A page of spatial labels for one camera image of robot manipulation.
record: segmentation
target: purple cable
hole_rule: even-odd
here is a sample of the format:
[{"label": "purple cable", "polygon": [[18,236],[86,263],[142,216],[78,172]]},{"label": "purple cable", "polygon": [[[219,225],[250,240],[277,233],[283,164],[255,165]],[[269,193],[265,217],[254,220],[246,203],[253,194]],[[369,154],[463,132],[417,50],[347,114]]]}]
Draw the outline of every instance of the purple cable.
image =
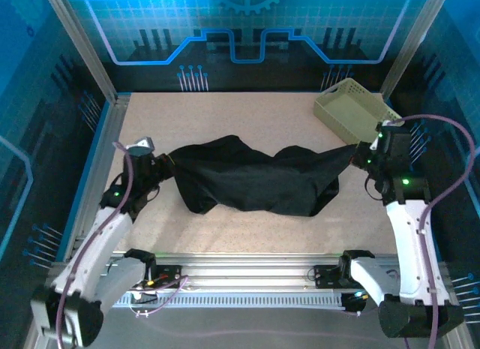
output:
[{"label": "purple cable", "polygon": [[160,305],[158,308],[152,310],[152,311],[149,311],[148,313],[140,313],[140,312],[136,312],[132,309],[132,307],[130,307],[130,310],[138,317],[139,315],[142,315],[144,317],[148,317],[150,314],[155,314],[155,313],[158,313],[160,310],[162,310],[163,308],[165,308],[172,300],[173,298],[175,298],[179,293],[180,293],[180,290],[183,289],[183,287],[187,284],[187,281],[188,281],[188,275],[184,275],[184,276],[181,276],[180,278],[164,285],[163,287],[159,287],[158,289],[156,289],[155,291],[158,291],[158,290],[162,290],[162,289],[165,289],[167,287],[171,287],[172,285],[180,282],[181,280],[184,281],[178,286],[177,290],[175,291],[175,293],[173,293],[170,298],[168,298],[166,300],[166,302],[164,302],[162,305]]},{"label": "purple cable", "polygon": [[390,275],[390,274],[392,274],[392,273],[395,274],[395,279],[396,279],[397,281],[399,281],[399,280],[400,280],[400,274],[398,274],[398,271],[395,270],[395,269],[387,270],[387,274],[388,274],[388,275]]},{"label": "purple cable", "polygon": [[65,301],[67,299],[68,290],[70,289],[70,286],[75,279],[75,274],[77,273],[80,262],[82,261],[82,258],[85,255],[87,249],[93,243],[93,241],[98,236],[98,234],[111,222],[111,220],[120,212],[120,210],[122,210],[122,207],[125,205],[125,203],[127,202],[128,196],[130,195],[132,184],[134,183],[134,166],[132,165],[132,160],[130,155],[128,154],[128,150],[119,142],[115,141],[113,145],[118,150],[122,150],[123,153],[125,154],[125,158],[127,159],[127,167],[128,167],[127,190],[123,198],[121,199],[120,204],[115,208],[115,210],[113,210],[112,214],[110,214],[108,218],[106,218],[105,221],[102,224],[100,224],[100,226],[90,236],[90,238],[88,238],[87,242],[82,247],[82,250],[80,250],[78,257],[76,257],[76,260],[72,264],[72,270],[70,272],[70,275],[68,276],[67,282],[65,283],[65,288],[61,293],[60,301],[58,302],[58,310],[55,318],[55,331],[57,335],[58,349],[65,349],[63,345],[63,339],[62,339],[62,327],[63,327],[62,324],[63,324],[63,317],[64,317],[63,314],[65,309]]},{"label": "purple cable", "polygon": [[[455,126],[458,130],[462,132],[465,136],[466,140],[468,141],[469,150],[470,150],[470,160],[468,165],[466,166],[465,172],[462,174],[460,178],[457,179],[452,185],[450,185],[443,193],[441,193],[438,197],[433,199],[425,208],[423,213],[420,215],[420,225],[419,230],[420,232],[423,231],[425,228],[425,221],[427,219],[428,213],[432,210],[432,208],[438,204],[441,200],[445,197],[450,195],[453,190],[458,188],[462,182],[468,177],[470,172],[472,171],[473,164],[475,163],[475,144],[473,142],[473,138],[470,136],[467,129],[465,129],[461,124],[447,118],[445,116],[434,115],[434,114],[419,114],[419,115],[411,115],[406,116],[405,118],[394,120],[389,124],[397,124],[399,122],[407,122],[409,120],[417,120],[417,119],[433,119],[433,120],[440,120],[441,122],[447,122],[453,126]],[[432,263],[430,262],[430,256],[428,255],[427,249],[427,240],[425,239],[425,235],[420,236],[420,246],[421,252],[424,257],[425,265],[427,267],[427,277],[430,284],[430,294],[432,296],[432,310],[433,310],[433,317],[432,317],[432,330],[430,332],[430,340],[428,341],[428,349],[434,349],[435,343],[437,342],[437,333],[438,333],[438,298],[437,298],[437,289],[435,287],[435,278],[434,278],[434,270],[432,268]]]}]

